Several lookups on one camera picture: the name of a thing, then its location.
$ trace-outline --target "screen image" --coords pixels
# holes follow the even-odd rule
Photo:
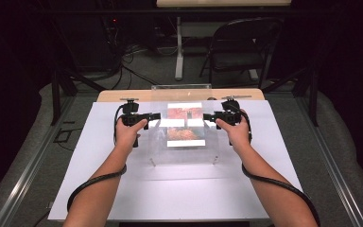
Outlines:
[[[205,146],[201,103],[169,103],[163,123],[168,147]]]

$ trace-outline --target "hand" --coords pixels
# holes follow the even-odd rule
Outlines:
[[[244,116],[241,116],[241,122],[236,126],[229,125],[219,118],[216,120],[216,124],[228,133],[229,141],[237,154],[240,155],[240,152],[251,147],[249,140],[249,124]]]
[[[129,155],[134,141],[140,136],[137,132],[142,129],[147,122],[146,119],[143,119],[137,124],[129,127],[125,126],[122,119],[119,118],[116,124],[116,146],[121,147],[127,152],[127,155]]]

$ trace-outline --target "person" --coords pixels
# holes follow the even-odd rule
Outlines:
[[[233,150],[249,173],[289,183],[270,166],[249,141],[249,126],[244,117],[240,124],[229,125],[217,119],[218,126],[228,133]],[[121,120],[116,125],[116,146],[101,167],[91,176],[119,172],[125,165],[138,131],[147,121],[141,120],[132,127]],[[104,226],[112,209],[120,177],[111,178],[84,188],[75,197],[63,226]],[[252,186],[275,226],[318,226],[308,205],[296,194],[280,186],[251,180]]]

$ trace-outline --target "white tabletop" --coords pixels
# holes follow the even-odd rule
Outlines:
[[[221,111],[220,100],[214,110]],[[265,100],[241,100],[249,113],[252,145],[275,169],[301,189],[273,112]],[[120,102],[97,102],[88,116],[49,219],[64,220],[70,194],[102,164],[113,146],[113,117]],[[139,113],[152,112],[141,102]],[[225,131],[217,131],[214,165],[153,166],[148,160],[149,130],[141,131],[108,219],[116,221],[222,221],[268,218]]]
[[[157,0],[159,8],[283,7],[291,0]]]

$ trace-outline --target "haptic device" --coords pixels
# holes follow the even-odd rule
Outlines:
[[[120,100],[126,100],[127,103],[119,106],[116,111],[116,115],[114,116],[114,132],[113,132],[113,139],[116,141],[116,124],[117,124],[117,115],[122,109],[123,114],[119,117],[122,118],[123,124],[126,126],[133,126],[137,124],[139,121],[146,119],[148,122],[152,120],[160,120],[161,114],[160,113],[142,113],[138,114],[138,107],[139,104],[134,102],[138,100],[138,98],[120,98]],[[148,130],[148,124],[144,126],[144,130]],[[133,144],[134,148],[138,147],[138,139],[136,138]]]
[[[203,120],[208,120],[210,122],[215,122],[218,118],[225,121],[229,125],[235,126],[235,124],[241,122],[241,116],[243,116],[247,124],[249,125],[249,140],[251,142],[252,134],[251,134],[251,125],[249,117],[246,113],[240,110],[240,104],[236,100],[234,100],[234,96],[226,96],[222,99],[227,99],[222,102],[223,112],[214,112],[214,114],[204,113]]]

